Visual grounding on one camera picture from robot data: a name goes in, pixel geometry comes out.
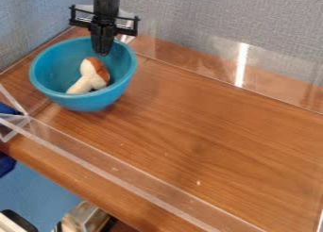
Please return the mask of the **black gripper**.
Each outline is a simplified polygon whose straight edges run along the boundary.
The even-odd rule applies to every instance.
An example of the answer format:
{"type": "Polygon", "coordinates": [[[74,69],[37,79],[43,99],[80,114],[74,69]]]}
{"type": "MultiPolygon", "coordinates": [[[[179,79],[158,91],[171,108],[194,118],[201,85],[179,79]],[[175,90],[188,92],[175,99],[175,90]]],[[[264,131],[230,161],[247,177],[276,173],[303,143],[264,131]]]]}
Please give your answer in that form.
{"type": "Polygon", "coordinates": [[[71,5],[70,11],[70,25],[88,28],[94,51],[103,56],[108,55],[118,34],[138,35],[139,17],[121,11],[119,0],[94,0],[92,5],[71,5]]]}

